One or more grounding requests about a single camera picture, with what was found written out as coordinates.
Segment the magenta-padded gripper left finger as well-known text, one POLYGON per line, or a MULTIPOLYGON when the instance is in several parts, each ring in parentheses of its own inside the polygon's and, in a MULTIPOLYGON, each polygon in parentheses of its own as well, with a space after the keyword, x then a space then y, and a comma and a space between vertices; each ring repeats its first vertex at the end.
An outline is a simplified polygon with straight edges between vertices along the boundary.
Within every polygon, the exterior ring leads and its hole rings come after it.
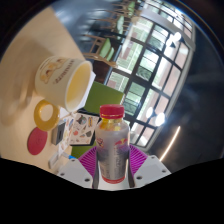
POLYGON ((58 176, 81 187, 97 189, 99 168, 96 148, 91 148, 78 159, 70 159, 59 170, 58 176))

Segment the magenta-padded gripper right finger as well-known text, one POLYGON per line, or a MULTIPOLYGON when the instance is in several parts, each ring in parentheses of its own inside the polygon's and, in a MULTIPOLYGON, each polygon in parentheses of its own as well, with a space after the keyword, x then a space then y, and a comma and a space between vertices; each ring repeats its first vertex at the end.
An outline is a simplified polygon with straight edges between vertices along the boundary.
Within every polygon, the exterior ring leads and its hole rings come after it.
POLYGON ((143 187, 170 174, 155 155, 148 156, 135 146, 130 146, 128 181, 131 188, 143 187))

